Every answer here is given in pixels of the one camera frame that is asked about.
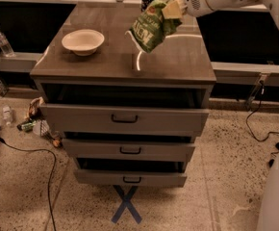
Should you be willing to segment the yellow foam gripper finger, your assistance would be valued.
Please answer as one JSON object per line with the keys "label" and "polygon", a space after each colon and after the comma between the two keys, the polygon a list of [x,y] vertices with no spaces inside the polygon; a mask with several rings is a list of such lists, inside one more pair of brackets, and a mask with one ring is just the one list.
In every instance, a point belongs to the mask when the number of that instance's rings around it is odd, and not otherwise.
{"label": "yellow foam gripper finger", "polygon": [[185,4],[183,0],[169,0],[162,13],[165,19],[180,19],[183,17]]}

